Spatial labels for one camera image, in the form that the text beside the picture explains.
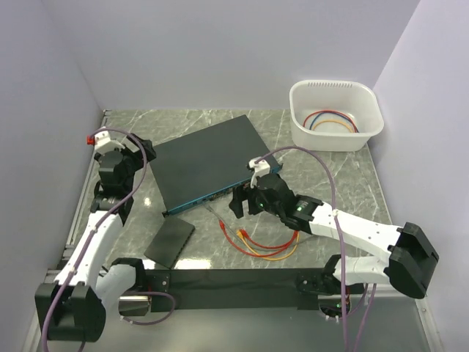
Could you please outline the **small black network switch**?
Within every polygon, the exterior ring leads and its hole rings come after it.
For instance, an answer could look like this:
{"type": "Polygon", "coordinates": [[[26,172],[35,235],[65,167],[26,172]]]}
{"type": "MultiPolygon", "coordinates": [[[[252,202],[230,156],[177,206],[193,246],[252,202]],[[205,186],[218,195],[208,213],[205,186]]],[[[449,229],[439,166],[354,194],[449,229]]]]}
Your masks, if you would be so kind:
{"type": "Polygon", "coordinates": [[[144,256],[164,268],[172,269],[194,231],[192,224],[174,216],[167,217],[144,256]]]}

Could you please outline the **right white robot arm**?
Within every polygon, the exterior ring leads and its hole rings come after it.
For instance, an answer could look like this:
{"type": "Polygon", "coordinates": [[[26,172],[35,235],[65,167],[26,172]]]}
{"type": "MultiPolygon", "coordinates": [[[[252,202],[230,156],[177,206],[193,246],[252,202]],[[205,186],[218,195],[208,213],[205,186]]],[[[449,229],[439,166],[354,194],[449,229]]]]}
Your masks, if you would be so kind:
{"type": "Polygon", "coordinates": [[[239,219],[244,202],[251,215],[265,211],[291,230],[343,240],[367,252],[365,257],[332,256],[322,275],[326,290],[337,293],[355,284],[390,284],[408,297],[425,297],[439,256],[417,224],[381,224],[334,210],[319,199],[295,194],[277,174],[260,177],[255,186],[234,189],[229,208],[239,219]]]}

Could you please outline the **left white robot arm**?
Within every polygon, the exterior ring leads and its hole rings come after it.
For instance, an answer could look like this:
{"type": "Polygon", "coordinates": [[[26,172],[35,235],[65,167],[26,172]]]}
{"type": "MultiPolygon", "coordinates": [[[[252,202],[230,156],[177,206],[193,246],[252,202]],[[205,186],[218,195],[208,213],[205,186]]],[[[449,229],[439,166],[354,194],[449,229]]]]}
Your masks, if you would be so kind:
{"type": "Polygon", "coordinates": [[[127,140],[138,148],[132,151],[110,133],[111,129],[101,128],[87,138],[94,147],[99,179],[84,233],[63,269],[34,295],[44,351],[54,340],[82,345],[97,341],[120,296],[126,291],[137,295],[147,286],[140,260],[118,260],[101,274],[141,185],[134,180],[135,174],[146,172],[156,157],[150,140],[127,133],[127,140]]]}

